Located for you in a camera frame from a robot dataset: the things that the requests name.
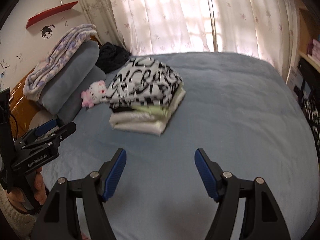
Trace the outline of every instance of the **human hand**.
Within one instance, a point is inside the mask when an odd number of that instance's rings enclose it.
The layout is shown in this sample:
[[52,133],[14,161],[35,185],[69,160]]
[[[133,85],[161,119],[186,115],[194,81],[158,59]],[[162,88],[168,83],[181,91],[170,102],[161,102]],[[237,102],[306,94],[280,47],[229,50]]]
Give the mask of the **human hand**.
[[[37,190],[37,192],[35,193],[35,199],[36,199],[36,201],[38,201],[40,203],[40,205],[43,205],[47,199],[47,194],[45,193],[45,185],[44,185],[43,177],[40,173],[41,171],[42,171],[42,167],[40,167],[39,169],[36,170],[34,187]],[[25,207],[22,204],[22,202],[25,202],[25,200],[23,199],[23,192],[21,191],[21,189],[14,187],[10,191],[10,193],[7,193],[7,191],[5,191],[5,193],[8,197],[8,200],[10,201],[10,203],[16,209],[23,211],[23,212],[27,212],[27,210],[25,209]]]

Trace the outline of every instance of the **pink and white plush toy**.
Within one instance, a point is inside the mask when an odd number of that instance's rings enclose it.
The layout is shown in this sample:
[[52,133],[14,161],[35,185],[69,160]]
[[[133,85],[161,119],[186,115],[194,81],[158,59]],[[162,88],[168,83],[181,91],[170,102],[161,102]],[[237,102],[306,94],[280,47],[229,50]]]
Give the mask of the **pink and white plush toy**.
[[81,92],[82,107],[93,107],[101,103],[107,92],[106,84],[103,80],[94,82],[89,89]]

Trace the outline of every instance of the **floral blanket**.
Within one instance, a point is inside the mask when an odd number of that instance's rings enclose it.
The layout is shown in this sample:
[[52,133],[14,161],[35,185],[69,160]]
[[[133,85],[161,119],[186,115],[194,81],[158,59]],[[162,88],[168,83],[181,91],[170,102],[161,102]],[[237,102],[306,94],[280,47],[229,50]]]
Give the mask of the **floral blanket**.
[[37,101],[44,86],[66,65],[76,50],[91,35],[97,34],[93,24],[81,24],[71,28],[57,42],[53,49],[41,60],[30,73],[23,87],[27,99]]

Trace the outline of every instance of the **gray pillow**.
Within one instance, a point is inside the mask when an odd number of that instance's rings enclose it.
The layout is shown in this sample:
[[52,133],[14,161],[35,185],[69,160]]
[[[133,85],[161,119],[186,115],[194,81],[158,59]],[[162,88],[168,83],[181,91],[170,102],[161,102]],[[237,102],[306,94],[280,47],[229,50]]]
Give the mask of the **gray pillow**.
[[81,44],[68,63],[41,92],[38,103],[55,115],[92,70],[99,57],[99,45],[95,41]]
[[63,107],[59,110],[57,115],[64,124],[71,122],[81,110],[81,92],[87,90],[93,82],[105,79],[106,74],[100,68],[94,66],[81,84],[64,103]]

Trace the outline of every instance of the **sleeve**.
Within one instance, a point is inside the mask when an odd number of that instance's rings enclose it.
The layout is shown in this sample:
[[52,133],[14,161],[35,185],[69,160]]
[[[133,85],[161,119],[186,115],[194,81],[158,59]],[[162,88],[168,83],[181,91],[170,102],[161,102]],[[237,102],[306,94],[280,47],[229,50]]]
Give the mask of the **sleeve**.
[[16,233],[16,235],[22,239],[29,239],[35,220],[29,214],[21,214],[9,202],[4,189],[0,184],[0,209],[8,221],[9,225]]

